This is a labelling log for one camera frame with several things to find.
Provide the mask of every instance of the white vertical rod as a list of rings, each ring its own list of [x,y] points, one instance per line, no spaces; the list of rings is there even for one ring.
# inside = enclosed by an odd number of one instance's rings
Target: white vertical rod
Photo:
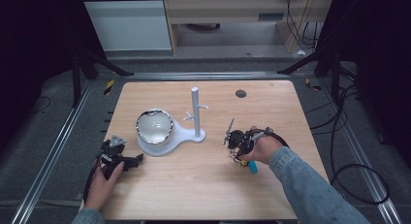
[[[194,128],[196,137],[200,136],[200,112],[199,112],[199,88],[191,88],[191,99],[193,101],[193,115],[194,115]]]

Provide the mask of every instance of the metal rail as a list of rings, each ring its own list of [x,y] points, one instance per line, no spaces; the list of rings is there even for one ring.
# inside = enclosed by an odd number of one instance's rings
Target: metal rail
[[[322,84],[321,85],[322,87],[326,87],[326,88],[330,87],[330,85],[324,80],[320,80],[320,83]],[[326,95],[328,96],[329,100],[332,100],[332,96],[329,90],[328,89],[324,89],[324,90],[326,91]],[[335,104],[332,105],[332,108],[334,109],[335,112],[337,112],[337,106]],[[365,166],[368,166],[369,168],[373,168],[371,161],[368,159],[365,152],[363,151],[361,144],[357,140],[357,137],[354,134],[354,131],[351,128],[348,121],[346,122],[344,115],[340,117],[339,121],[344,126],[343,127],[344,134],[345,134],[346,139],[348,140],[348,145],[350,147],[351,152],[353,153],[355,160],[359,164],[363,164]],[[381,201],[386,196],[386,190],[384,188],[384,184],[381,182],[381,180],[376,174],[372,173],[369,170],[361,170],[361,173],[363,175],[365,183],[368,186],[368,189],[372,197],[374,198],[374,200]],[[383,216],[386,223],[391,223],[391,224],[402,223],[401,218],[399,217],[391,199],[388,199],[387,202],[379,205],[378,208],[380,209],[381,215]]]
[[[93,84],[93,80],[87,80],[84,89],[82,91],[82,98],[79,101],[79,104],[76,108],[73,108],[70,111],[69,116],[66,119],[60,133],[54,145],[52,146],[45,163],[37,174],[36,179],[30,187],[30,190],[25,195],[23,201],[20,203],[19,207],[16,210],[15,216],[13,217],[12,223],[26,223],[30,217],[31,212],[34,209],[34,206],[39,201],[40,195],[43,192],[43,189],[46,186],[49,176],[57,162],[58,157],[60,156],[61,151],[64,148],[67,139],[69,138],[73,127],[79,117],[79,114],[84,106],[85,100],[88,97],[89,90]]]

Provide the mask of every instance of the person's right hand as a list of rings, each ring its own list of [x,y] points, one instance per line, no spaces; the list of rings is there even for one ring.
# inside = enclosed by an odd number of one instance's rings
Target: person's right hand
[[[239,159],[245,161],[255,160],[264,164],[268,164],[269,158],[281,146],[283,145],[279,140],[271,136],[264,135],[254,143],[254,148],[250,153],[239,156]]]

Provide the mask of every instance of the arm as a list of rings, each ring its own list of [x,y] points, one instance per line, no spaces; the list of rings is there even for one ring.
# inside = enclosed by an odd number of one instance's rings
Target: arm
[[[275,138],[263,136],[240,158],[269,165],[302,223],[368,223],[314,169]]]
[[[104,217],[100,211],[110,198],[112,189],[123,171],[123,165],[124,163],[121,162],[115,167],[109,180],[104,177],[102,168],[100,166],[97,167],[93,182],[90,186],[87,202],[84,204],[84,208],[79,211],[72,224],[105,223]]]

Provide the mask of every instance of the hand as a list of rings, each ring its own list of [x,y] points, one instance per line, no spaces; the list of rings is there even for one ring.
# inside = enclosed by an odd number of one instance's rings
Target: hand
[[[254,143],[254,148],[250,153],[239,156],[239,159],[245,161],[255,160],[268,164],[269,158],[281,146],[283,145],[279,140],[271,136],[264,135]]]
[[[93,181],[90,185],[87,201],[84,205],[85,208],[94,208],[101,211],[109,199],[118,178],[123,172],[123,166],[124,162],[118,164],[112,172],[109,180],[104,177],[103,169],[100,166],[97,167]]]

